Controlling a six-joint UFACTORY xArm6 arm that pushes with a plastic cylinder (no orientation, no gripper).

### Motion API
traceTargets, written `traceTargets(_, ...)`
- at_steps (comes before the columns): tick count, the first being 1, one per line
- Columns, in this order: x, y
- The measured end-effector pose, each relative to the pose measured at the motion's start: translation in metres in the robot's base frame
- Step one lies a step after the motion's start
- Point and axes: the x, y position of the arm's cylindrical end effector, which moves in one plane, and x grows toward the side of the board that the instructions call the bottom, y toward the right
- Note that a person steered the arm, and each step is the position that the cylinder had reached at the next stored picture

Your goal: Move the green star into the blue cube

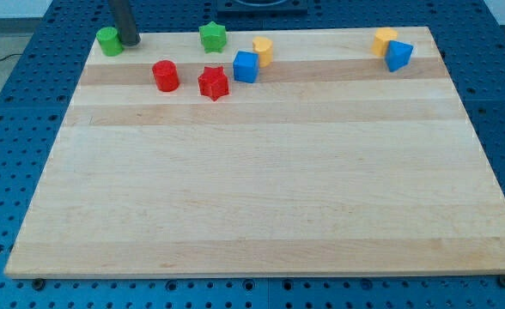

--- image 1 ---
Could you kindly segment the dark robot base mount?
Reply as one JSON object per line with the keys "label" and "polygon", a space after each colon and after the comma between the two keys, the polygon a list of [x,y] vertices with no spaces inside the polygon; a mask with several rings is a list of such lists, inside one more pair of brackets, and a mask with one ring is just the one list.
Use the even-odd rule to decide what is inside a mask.
{"label": "dark robot base mount", "polygon": [[219,15],[307,13],[308,0],[215,0]]}

